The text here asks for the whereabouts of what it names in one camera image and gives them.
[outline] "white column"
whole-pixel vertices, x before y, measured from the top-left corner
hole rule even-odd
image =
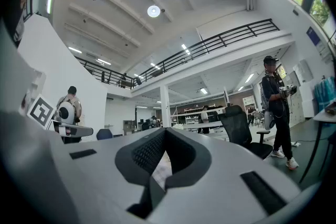
[[[163,127],[171,127],[172,123],[170,118],[169,95],[168,87],[166,85],[160,86],[160,95]]]

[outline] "ceiling light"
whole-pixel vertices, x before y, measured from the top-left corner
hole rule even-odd
[[[70,50],[73,50],[73,51],[75,51],[75,52],[78,52],[79,54],[81,54],[82,52],[80,51],[80,50],[76,50],[76,49],[74,49],[74,48],[71,48],[71,47],[68,47]]]
[[[47,4],[47,13],[50,14],[51,12],[51,1],[52,0],[48,0],[48,4]]]
[[[106,61],[103,61],[103,60],[100,60],[100,59],[98,59],[98,61],[103,62],[103,63],[106,63],[106,64],[108,64],[109,66],[111,65],[109,62],[106,62]]]
[[[160,9],[158,6],[150,6],[148,9],[147,9],[147,13],[150,17],[158,17],[160,15]]]
[[[253,77],[253,75],[254,75],[254,73],[251,74],[251,75],[248,77],[248,79],[245,81],[245,83],[248,83],[248,82],[250,81],[250,79]]]

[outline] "ceiling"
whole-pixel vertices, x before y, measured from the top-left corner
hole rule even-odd
[[[229,93],[238,92],[238,89],[243,86],[242,90],[251,87],[259,75],[264,71],[264,58],[267,55],[281,58],[287,48],[278,49],[272,52],[259,54],[253,58],[235,63],[231,66],[216,67],[201,72],[195,76],[191,76],[183,81],[175,82],[168,86],[170,103],[177,103],[190,99],[205,97],[207,95],[215,95],[224,92],[224,87]],[[247,78],[253,74],[253,77],[248,83],[245,83]],[[201,88],[205,88],[208,94],[200,92]],[[142,106],[160,106],[156,101],[160,101],[160,89],[154,89],[145,94],[132,98],[137,105]]]
[[[86,57],[88,52],[112,63],[110,67],[120,71],[125,61],[136,56],[159,29],[222,1],[225,0],[70,0],[64,16],[63,41],[83,51],[80,57],[92,61]],[[151,18],[147,14],[151,5],[165,12]],[[151,62],[159,62],[181,50],[181,37],[188,44],[200,40],[195,28],[178,36],[172,33],[169,42],[152,50],[146,59],[139,60],[139,66],[129,74],[140,73],[149,68]]]

